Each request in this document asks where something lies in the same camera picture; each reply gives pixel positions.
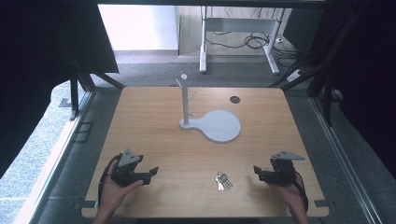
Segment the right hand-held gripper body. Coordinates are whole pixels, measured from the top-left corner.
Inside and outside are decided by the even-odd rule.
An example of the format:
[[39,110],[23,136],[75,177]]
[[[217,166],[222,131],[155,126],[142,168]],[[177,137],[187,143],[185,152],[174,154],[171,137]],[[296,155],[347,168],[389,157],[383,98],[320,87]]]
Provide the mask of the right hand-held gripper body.
[[273,166],[270,182],[282,187],[289,186],[297,180],[293,161],[304,160],[305,157],[286,150],[275,153],[270,159]]

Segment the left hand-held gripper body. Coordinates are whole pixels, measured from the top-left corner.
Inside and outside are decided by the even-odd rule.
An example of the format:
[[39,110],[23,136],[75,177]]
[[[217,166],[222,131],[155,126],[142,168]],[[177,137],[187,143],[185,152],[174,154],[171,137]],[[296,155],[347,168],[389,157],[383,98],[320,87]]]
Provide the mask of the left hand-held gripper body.
[[121,187],[127,187],[141,180],[145,175],[136,173],[134,169],[142,159],[142,155],[136,155],[131,149],[126,148],[125,151],[117,157],[118,163],[113,168],[111,179]]

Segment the person's right hand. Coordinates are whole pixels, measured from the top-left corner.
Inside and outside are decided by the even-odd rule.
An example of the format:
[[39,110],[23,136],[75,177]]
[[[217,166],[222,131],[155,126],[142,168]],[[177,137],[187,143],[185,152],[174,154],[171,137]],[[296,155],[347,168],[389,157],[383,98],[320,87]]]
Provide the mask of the person's right hand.
[[294,186],[280,187],[278,185],[270,184],[270,187],[276,190],[284,203],[291,211],[302,210],[305,212],[305,203],[300,191]]

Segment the person's left hand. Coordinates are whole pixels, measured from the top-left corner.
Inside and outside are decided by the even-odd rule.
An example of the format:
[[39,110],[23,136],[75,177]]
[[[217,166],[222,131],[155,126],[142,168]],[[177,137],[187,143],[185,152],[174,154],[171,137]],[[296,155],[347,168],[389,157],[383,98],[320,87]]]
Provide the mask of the person's left hand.
[[115,211],[122,204],[125,197],[133,190],[138,189],[144,184],[138,180],[127,187],[120,187],[111,178],[111,173],[105,175],[104,186],[102,190],[102,199],[97,215],[102,217],[112,217]]

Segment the bunch of silver keys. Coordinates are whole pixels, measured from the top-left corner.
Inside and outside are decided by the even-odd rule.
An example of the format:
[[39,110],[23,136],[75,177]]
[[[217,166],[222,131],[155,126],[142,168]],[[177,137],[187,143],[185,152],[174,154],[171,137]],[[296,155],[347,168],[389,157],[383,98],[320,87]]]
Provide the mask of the bunch of silver keys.
[[230,182],[228,176],[222,172],[218,172],[215,181],[218,184],[218,191],[229,190],[233,187],[233,184]]

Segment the grey key stand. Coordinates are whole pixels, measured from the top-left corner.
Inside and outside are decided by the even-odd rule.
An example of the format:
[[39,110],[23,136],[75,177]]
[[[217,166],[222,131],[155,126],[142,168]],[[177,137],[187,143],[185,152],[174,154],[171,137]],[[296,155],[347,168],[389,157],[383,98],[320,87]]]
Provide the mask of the grey key stand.
[[225,144],[232,142],[241,133],[242,125],[239,118],[231,111],[216,109],[205,113],[198,119],[191,119],[189,102],[195,92],[189,94],[188,75],[181,74],[176,78],[181,89],[183,118],[179,127],[183,130],[195,130],[202,133],[207,139],[215,143]]

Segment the white power strip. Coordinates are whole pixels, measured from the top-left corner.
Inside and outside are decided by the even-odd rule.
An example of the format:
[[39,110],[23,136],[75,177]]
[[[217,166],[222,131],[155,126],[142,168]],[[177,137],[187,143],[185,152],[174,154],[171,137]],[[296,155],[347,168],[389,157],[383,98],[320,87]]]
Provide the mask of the white power strip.
[[294,72],[292,72],[288,77],[287,77],[287,81],[288,82],[292,82],[293,80],[295,80],[296,78],[300,77],[301,75],[304,74],[303,70],[297,69]]

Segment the black curtain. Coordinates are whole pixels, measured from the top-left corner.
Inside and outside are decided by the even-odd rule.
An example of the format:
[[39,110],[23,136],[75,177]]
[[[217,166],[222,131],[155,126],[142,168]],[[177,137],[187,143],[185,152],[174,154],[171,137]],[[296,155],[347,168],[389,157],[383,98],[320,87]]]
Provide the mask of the black curtain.
[[97,4],[0,0],[0,177],[43,117],[54,87],[78,72],[118,71]]
[[[396,0],[367,2],[330,65],[340,108],[396,179]],[[295,8],[284,31],[303,53],[332,44],[345,7]]]

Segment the black metal frame strut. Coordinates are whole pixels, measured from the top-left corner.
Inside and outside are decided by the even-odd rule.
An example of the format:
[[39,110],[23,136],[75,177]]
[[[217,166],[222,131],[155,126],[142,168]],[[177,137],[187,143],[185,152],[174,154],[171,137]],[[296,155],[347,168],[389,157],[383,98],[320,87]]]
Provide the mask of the black metal frame strut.
[[[125,85],[104,72],[93,71],[92,73],[119,90],[125,88]],[[91,78],[91,73],[84,72],[78,63],[74,63],[70,77],[71,120],[75,120],[79,115],[78,85],[88,92],[93,92],[96,88]]]
[[[303,38],[310,43],[309,51],[304,51],[296,63],[292,64],[285,74],[271,88],[289,90],[302,82],[313,78],[306,90],[309,96],[318,96],[324,91],[323,118],[330,122],[330,106],[332,102],[332,78],[330,66],[333,64],[336,53],[360,14],[358,7],[329,6],[323,9],[297,9],[291,16],[293,36],[300,41]],[[295,70],[300,69],[304,74],[292,82],[287,77]]]

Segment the white desk frame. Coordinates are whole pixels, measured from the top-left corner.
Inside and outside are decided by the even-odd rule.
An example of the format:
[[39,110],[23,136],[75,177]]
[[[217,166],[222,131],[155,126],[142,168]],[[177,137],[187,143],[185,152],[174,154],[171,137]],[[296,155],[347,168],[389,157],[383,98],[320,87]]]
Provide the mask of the white desk frame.
[[237,18],[211,18],[207,16],[207,6],[201,7],[201,47],[199,56],[199,71],[206,72],[206,33],[207,32],[237,32],[237,33],[265,33],[269,34],[269,43],[264,45],[267,62],[274,75],[279,74],[276,60],[273,56],[280,26],[286,9],[280,8],[274,19],[237,19]]

